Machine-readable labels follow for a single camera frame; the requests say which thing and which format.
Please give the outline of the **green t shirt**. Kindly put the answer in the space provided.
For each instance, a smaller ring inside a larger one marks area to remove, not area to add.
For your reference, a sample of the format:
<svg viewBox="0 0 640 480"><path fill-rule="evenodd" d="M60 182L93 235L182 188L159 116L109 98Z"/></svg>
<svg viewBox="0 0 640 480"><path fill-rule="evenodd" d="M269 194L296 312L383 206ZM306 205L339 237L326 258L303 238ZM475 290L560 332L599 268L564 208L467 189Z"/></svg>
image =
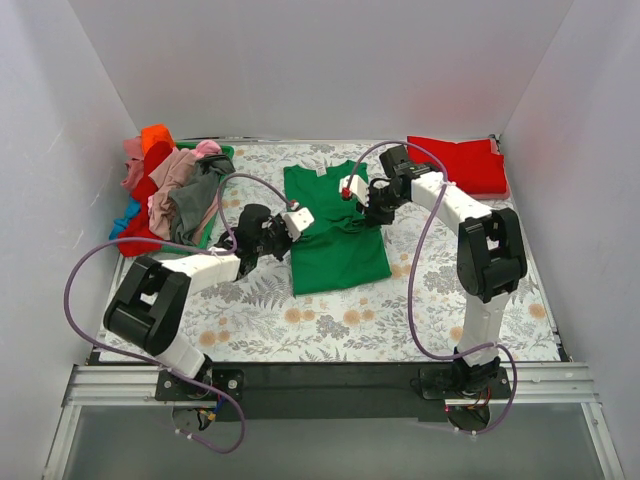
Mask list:
<svg viewBox="0 0 640 480"><path fill-rule="evenodd" d="M340 181L354 162L325 173L299 165L283 169L286 196L309 209L314 222L291 247L293 294L348 289L387 279L391 268L381 228L369 226L357 202L341 198Z"/></svg>

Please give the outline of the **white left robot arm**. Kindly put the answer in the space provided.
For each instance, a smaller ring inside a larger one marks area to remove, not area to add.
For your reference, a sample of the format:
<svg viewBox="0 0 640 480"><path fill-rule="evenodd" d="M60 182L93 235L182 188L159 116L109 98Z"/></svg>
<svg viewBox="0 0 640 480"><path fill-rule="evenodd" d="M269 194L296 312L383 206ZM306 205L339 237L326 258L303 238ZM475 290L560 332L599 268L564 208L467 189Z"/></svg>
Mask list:
<svg viewBox="0 0 640 480"><path fill-rule="evenodd" d="M205 254L162 261L139 257L107 307L103 325L170 368L188 398L203 399L214 384L213 362L180 332L187 299L246 277L262 256L281 261L313 223L306 208L274 215L249 204L238 224Z"/></svg>

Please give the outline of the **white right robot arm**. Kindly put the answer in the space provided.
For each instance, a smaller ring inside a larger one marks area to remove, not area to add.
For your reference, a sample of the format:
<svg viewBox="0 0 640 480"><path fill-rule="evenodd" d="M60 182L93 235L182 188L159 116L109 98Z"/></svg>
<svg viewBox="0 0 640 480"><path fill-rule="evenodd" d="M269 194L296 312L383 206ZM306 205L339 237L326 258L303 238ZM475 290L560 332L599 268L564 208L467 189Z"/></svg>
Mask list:
<svg viewBox="0 0 640 480"><path fill-rule="evenodd" d="M499 337L508 300L528 271L519 217L511 208L491 209L455 186L444 164L409 158L409 143L382 141L384 178L362 180L352 173L341 183L370 225L390 225L396 211L412 203L428 210L457 236L456 275L466 294L463 334L453 354L428 357L421 383L439 394L475 397L500 375Z"/></svg>

